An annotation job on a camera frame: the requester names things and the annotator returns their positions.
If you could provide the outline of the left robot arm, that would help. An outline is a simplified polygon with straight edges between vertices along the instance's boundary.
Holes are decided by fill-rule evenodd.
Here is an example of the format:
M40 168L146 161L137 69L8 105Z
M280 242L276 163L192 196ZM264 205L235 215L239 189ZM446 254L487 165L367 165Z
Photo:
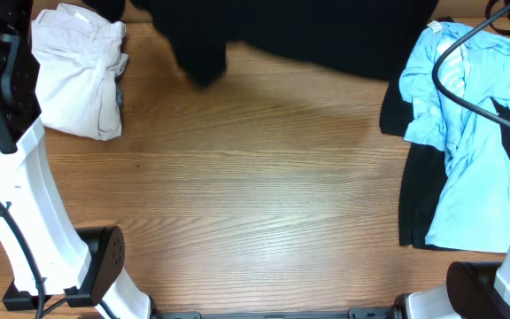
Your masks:
M154 318L154 301L125 270L121 229L75 228L59 195L35 94L32 7L0 1L0 242L13 271L2 302L39 318L62 305L93 307L104 318Z

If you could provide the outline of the black t-shirt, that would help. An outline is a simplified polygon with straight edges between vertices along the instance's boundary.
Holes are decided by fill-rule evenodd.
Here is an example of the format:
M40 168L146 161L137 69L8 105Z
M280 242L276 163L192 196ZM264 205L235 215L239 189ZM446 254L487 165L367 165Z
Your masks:
M389 80L400 72L437 0L131 0L150 14L197 86L227 70L227 45L347 74Z

